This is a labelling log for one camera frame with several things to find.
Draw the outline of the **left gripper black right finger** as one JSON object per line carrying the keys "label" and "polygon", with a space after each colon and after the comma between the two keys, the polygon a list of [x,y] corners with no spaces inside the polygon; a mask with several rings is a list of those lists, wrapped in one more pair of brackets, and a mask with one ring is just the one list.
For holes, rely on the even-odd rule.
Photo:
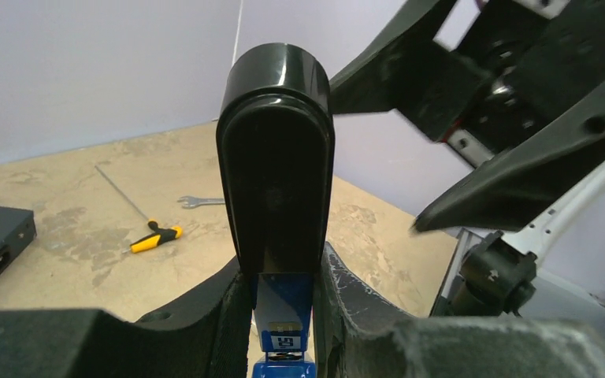
{"label": "left gripper black right finger", "polygon": [[577,321],[417,318],[326,244],[314,289],[319,377],[605,377],[605,340]]}

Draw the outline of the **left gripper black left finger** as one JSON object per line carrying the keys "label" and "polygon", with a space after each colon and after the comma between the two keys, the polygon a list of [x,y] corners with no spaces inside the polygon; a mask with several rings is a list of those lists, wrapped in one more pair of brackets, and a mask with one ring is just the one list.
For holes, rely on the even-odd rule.
{"label": "left gripper black left finger", "polygon": [[249,285],[231,260],[136,322],[101,309],[0,311],[0,377],[244,377],[250,327]]}

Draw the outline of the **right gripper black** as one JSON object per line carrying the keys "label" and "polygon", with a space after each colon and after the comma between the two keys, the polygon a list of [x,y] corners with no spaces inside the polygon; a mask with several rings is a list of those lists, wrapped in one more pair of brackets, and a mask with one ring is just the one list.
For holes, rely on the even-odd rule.
{"label": "right gripper black", "polygon": [[605,1],[572,1],[551,19],[491,1],[449,51],[434,37],[454,5],[405,2],[332,78],[332,112],[396,109],[479,166],[413,231],[517,232],[605,161]]}

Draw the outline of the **blue black stapler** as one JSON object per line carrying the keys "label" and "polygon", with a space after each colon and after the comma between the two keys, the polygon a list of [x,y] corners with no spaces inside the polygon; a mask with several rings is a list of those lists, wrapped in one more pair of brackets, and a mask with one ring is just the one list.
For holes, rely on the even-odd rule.
{"label": "blue black stapler", "polygon": [[241,273],[263,358],[255,377],[314,377],[307,356],[314,277],[325,248],[335,130],[321,63],[265,43],[228,75],[216,144]]}

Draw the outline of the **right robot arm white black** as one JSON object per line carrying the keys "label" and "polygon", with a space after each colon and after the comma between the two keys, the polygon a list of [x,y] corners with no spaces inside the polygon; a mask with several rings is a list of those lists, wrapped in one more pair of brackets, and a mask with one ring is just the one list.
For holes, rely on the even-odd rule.
{"label": "right robot arm white black", "polygon": [[605,1],[487,1],[453,50],[451,1],[407,1],[331,81],[336,115],[396,110],[473,171],[414,230],[487,228],[435,315],[517,313],[546,249],[605,187]]}

